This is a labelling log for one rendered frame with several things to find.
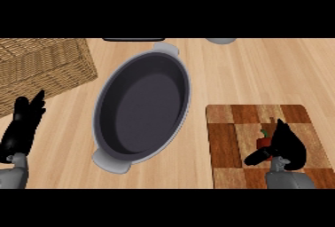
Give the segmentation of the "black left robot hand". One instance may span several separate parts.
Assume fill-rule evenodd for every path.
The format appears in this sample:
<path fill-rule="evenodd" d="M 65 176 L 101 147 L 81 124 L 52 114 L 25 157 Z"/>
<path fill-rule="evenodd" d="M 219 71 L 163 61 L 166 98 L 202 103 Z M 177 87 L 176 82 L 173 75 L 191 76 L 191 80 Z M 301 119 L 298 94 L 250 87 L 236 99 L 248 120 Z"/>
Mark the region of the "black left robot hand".
<path fill-rule="evenodd" d="M 45 90 L 39 92 L 33 100 L 28 100 L 27 97 L 16 98 L 14 119 L 0 141 L 0 163 L 11 163 L 9 156 L 16 153 L 30 154 L 36 130 L 45 113 Z"/>

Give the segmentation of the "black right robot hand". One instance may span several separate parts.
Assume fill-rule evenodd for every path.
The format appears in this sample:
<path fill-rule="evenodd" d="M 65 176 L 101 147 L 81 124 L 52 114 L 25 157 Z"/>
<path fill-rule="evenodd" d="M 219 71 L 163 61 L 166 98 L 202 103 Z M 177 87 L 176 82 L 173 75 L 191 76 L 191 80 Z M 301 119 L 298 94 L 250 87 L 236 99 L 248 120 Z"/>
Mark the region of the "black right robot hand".
<path fill-rule="evenodd" d="M 263 145 L 244 162 L 248 166 L 256 166 L 275 157 L 290 160 L 284 167 L 285 170 L 298 170 L 306 165 L 306 145 L 282 120 L 278 120 L 272 143 Z"/>

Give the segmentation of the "red bell pepper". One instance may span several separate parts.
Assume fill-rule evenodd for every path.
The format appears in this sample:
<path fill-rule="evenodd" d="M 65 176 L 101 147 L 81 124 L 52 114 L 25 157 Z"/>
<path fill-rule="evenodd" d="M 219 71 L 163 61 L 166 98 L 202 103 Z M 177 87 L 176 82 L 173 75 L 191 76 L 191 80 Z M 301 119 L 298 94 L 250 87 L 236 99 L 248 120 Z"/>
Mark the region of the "red bell pepper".
<path fill-rule="evenodd" d="M 269 136 L 267 131 L 263 129 L 261 131 L 263 137 L 257 139 L 257 148 L 263 148 L 272 145 L 272 137 Z"/>

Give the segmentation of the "checkered wooden cutting board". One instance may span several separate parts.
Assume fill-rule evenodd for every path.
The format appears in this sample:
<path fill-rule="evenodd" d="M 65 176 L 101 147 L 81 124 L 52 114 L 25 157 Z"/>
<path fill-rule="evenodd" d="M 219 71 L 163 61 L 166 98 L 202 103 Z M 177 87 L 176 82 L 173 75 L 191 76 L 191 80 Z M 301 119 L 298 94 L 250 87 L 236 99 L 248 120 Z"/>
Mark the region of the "checkered wooden cutting board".
<path fill-rule="evenodd" d="M 301 105 L 208 105 L 205 107 L 214 188 L 264 189 L 270 163 L 248 166 L 244 159 L 257 141 L 273 134 L 276 122 L 288 123 L 306 145 L 307 174 L 319 189 L 335 189 L 335 171 Z"/>

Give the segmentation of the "grey oval pot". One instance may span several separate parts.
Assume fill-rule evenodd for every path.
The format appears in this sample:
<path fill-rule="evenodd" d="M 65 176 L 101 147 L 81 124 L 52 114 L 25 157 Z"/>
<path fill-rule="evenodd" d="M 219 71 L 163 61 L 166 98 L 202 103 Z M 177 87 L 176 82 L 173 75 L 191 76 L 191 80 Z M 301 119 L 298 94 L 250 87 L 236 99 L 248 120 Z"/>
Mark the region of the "grey oval pot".
<path fill-rule="evenodd" d="M 92 159 L 114 174 L 129 172 L 166 149 L 191 107 L 191 77 L 179 48 L 155 43 L 117 68 L 101 89 L 92 119 Z"/>

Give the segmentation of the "wicker basket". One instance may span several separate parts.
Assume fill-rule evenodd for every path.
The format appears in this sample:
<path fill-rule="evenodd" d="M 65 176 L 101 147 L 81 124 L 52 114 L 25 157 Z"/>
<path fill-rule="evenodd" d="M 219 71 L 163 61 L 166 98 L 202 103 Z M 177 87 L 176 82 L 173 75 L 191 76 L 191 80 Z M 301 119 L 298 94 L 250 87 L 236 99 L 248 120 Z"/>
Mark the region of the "wicker basket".
<path fill-rule="evenodd" d="M 16 98 L 52 98 L 99 78 L 86 38 L 0 38 L 0 118 Z"/>

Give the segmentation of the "grey round object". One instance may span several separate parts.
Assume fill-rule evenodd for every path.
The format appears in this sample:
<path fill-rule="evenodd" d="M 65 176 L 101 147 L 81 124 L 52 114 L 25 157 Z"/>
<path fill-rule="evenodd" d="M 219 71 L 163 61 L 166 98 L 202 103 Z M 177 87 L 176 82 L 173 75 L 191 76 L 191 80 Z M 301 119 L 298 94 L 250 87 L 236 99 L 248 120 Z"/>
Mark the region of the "grey round object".
<path fill-rule="evenodd" d="M 205 38 L 208 40 L 208 42 L 214 43 L 214 44 L 230 44 L 236 38 Z"/>

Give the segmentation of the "dark flat appliance edge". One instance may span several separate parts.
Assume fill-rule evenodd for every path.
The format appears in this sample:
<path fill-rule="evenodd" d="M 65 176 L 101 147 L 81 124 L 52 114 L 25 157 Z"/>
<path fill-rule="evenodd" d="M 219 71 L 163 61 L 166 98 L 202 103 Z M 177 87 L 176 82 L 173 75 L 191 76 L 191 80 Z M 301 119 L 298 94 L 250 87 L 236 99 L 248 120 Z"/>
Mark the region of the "dark flat appliance edge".
<path fill-rule="evenodd" d="M 163 42 L 166 38 L 102 38 L 108 42 Z"/>

